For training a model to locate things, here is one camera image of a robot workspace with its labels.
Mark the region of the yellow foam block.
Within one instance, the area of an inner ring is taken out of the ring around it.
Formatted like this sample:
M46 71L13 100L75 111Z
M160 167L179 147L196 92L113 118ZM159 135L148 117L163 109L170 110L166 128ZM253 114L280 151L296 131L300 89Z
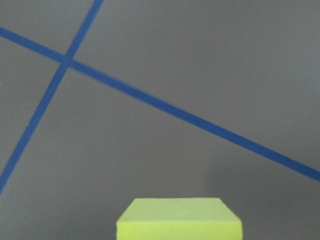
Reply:
M216 197L136 198L116 222L118 240L241 240L242 221Z

